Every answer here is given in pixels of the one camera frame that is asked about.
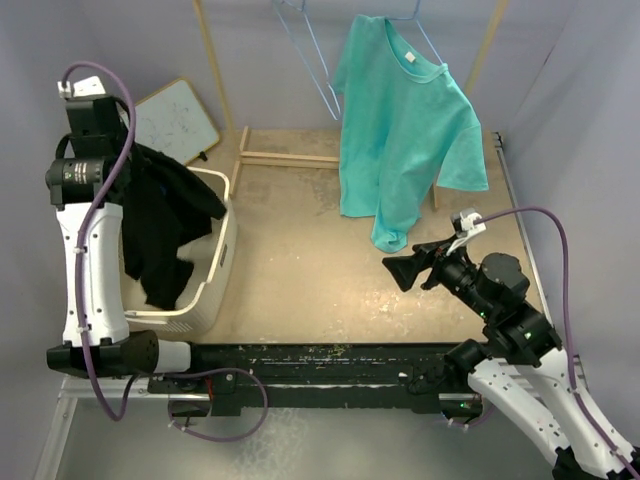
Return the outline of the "blue wire hanger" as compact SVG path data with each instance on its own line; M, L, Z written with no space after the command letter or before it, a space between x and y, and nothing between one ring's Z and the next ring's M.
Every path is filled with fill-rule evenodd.
M389 20L392 22L399 22L399 23L403 23L403 24L413 24L416 26L416 28L419 30L421 36L424 38L426 44L429 47L429 50L431 51L431 54L433 56L433 58L437 61L438 64L443 64L443 58L441 57L441 55L439 54L436 46L434 45L434 43L432 42L431 38L429 37L425 27L422 24L421 21L421 9L422 9L422 1L421 0L415 0L413 2L413 8L411 10L410 13L403 15L403 16L391 16L389 17Z
M333 120L340 120L341 104L331 84L330 71L309 15L307 1L276 0L271 5L329 115Z

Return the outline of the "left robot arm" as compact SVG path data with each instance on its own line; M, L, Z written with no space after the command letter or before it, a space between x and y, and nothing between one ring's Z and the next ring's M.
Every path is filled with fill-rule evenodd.
M122 202L130 168L141 162L120 116L126 106L93 94L68 99L65 108L70 131L45 183L63 237L67 307L62 342L48 349L47 365L80 378L170 374L182 391L194 392L206 369L191 358L190 345L131 331L123 308Z

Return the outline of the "black t shirt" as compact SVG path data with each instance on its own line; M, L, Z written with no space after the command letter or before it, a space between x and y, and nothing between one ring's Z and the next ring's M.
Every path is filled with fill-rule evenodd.
M211 234L227 207L178 161L140 144L136 151L142 159L132 167L123 200L124 272L140 283L148 305L173 310L194 272L179 248Z

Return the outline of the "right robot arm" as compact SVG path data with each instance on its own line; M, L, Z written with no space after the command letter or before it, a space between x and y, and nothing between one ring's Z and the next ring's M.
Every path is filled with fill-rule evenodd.
M526 299L530 286L517 258L491 253L474 264L449 242L414 246L382 263L408 291L444 287L484 322L485 345L469 339L445 356L445 380L470 388L502 412L553 467L556 479L636 479L639 450L602 414L575 375L557 330Z

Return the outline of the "teal t shirt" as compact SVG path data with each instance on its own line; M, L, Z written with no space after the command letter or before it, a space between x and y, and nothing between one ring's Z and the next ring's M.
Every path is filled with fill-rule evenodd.
M483 132L449 72L385 17L355 17L332 81L343 98L340 212L374 220L371 241L395 253L434 185L489 188Z

